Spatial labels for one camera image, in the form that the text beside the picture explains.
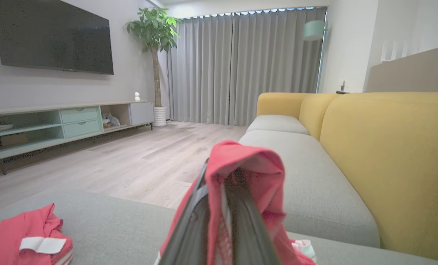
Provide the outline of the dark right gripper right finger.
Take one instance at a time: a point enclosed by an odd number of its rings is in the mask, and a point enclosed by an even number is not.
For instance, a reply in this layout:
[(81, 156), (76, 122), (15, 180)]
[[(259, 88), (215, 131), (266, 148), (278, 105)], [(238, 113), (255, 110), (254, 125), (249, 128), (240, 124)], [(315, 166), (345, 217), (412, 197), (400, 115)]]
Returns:
[(234, 265), (280, 265), (273, 241), (238, 168), (226, 180), (226, 198), (232, 214)]

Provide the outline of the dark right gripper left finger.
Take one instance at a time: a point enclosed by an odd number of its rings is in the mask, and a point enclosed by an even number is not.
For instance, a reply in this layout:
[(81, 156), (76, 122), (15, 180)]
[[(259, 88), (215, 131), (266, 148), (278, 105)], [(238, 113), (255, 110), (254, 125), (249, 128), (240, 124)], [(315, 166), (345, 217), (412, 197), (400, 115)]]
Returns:
[(175, 229), (159, 260), (160, 265), (205, 265), (208, 255), (209, 199), (204, 163)]

